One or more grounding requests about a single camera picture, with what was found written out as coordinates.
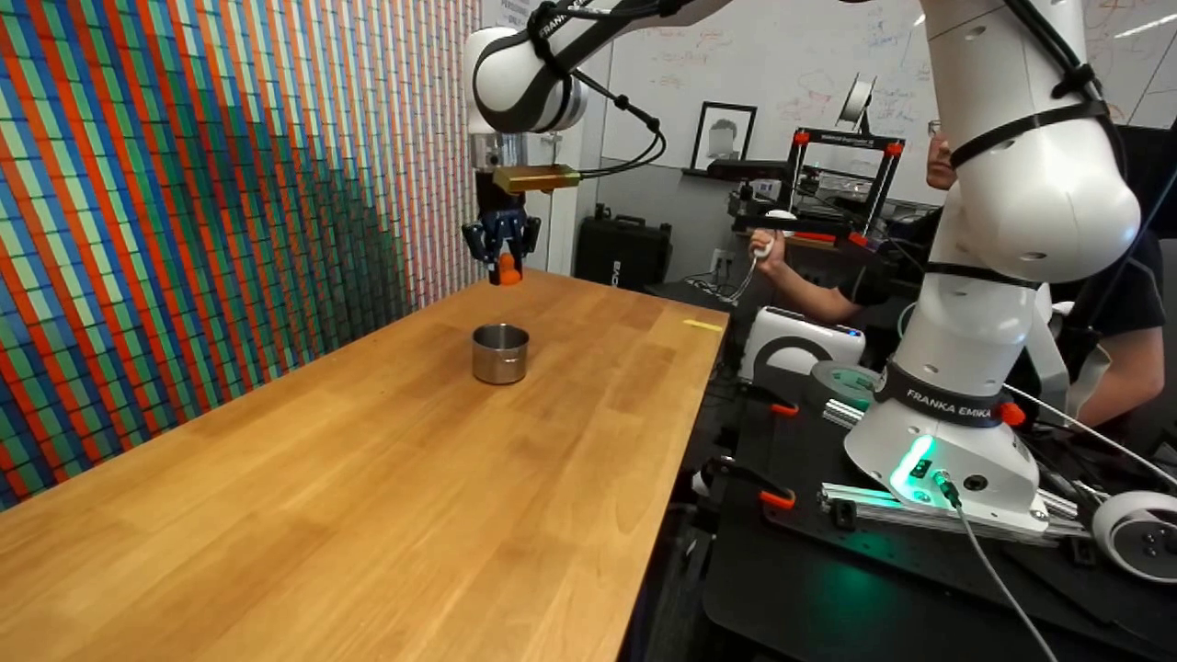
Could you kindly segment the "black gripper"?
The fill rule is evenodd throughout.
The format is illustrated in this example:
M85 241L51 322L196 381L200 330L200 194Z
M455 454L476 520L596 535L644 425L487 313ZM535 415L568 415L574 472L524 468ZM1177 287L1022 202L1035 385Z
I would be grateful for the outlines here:
M542 222L524 211L519 194L508 194L489 173L476 177L477 184L477 222L464 224L464 244L476 263L493 258L493 241L510 241L514 263L538 249Z

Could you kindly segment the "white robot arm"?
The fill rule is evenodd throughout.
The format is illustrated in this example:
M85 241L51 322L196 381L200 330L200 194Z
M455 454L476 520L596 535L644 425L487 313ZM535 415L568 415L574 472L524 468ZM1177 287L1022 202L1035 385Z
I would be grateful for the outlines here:
M912 507L952 483L981 524L1042 510L1036 460L998 415L1042 295L1113 266L1140 228L1080 0L920 0L952 188L912 322L845 457Z

